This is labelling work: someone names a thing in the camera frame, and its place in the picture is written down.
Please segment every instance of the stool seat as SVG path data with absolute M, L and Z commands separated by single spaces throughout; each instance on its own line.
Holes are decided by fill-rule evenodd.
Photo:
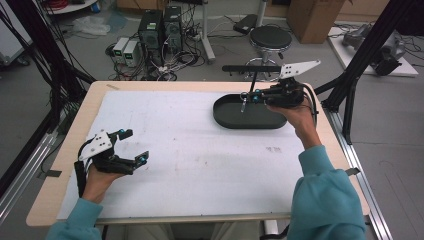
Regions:
M 270 50 L 285 50 L 290 47 L 290 34 L 275 26 L 261 26 L 250 32 L 250 40 L 258 47 Z

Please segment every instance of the white plastic part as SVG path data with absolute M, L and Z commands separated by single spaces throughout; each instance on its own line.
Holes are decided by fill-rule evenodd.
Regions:
M 281 66 L 279 78 L 285 79 L 285 78 L 300 75 L 300 74 L 318 66 L 319 64 L 321 64 L 321 60 L 319 60 L 319 59 L 317 59 L 315 61 L 310 61 L 310 62 L 284 64 L 283 66 Z
M 112 142 L 109 139 L 109 136 L 105 131 L 96 134 L 93 141 L 85 146 L 84 150 L 79 157 L 80 161 L 84 161 L 92 156 L 104 152 L 112 148 Z

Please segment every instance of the teal sweatshirt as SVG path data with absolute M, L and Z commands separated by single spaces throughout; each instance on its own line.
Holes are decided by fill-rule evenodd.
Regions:
M 324 146 L 299 155 L 304 177 L 298 180 L 292 205 L 288 240 L 365 240 L 359 197 L 343 170 L 335 170 Z M 66 222 L 57 222 L 48 240 L 101 239 L 94 228 L 103 207 L 79 199 Z

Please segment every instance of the white paper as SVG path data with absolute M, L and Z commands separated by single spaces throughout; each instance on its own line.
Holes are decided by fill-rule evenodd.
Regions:
M 294 128 L 221 127 L 212 108 L 224 95 L 108 92 L 87 139 L 101 129 L 132 129 L 134 135 L 118 141 L 115 153 L 132 159 L 148 150 L 150 158 L 134 175 L 113 183 L 100 218 L 289 213 L 302 176 L 298 154 L 303 147 Z M 73 174 L 58 219 L 68 217 L 77 192 Z

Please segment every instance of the black oval tray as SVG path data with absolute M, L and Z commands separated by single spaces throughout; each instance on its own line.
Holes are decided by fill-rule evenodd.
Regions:
M 230 129 L 277 129 L 287 122 L 283 115 L 269 111 L 262 103 L 246 103 L 244 112 L 241 112 L 242 103 L 240 94 L 219 98 L 213 105 L 215 121 Z

